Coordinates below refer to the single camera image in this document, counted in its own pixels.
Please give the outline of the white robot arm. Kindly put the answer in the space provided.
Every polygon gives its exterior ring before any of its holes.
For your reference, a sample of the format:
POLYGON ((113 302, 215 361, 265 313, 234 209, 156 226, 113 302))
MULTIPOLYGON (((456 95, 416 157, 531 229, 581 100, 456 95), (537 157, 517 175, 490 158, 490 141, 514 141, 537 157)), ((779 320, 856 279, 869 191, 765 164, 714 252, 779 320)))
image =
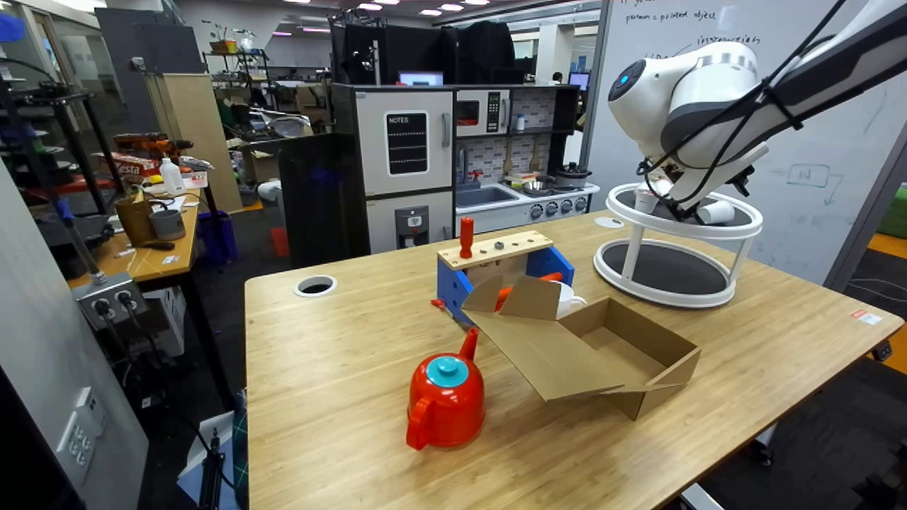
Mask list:
POLYGON ((640 149, 638 174, 663 170, 660 201, 693 215, 724 184, 748 191, 769 139, 907 72, 907 0, 869 0, 850 22, 822 38, 839 13, 769 73, 744 42, 710 42, 677 58, 630 62, 606 102, 640 149))

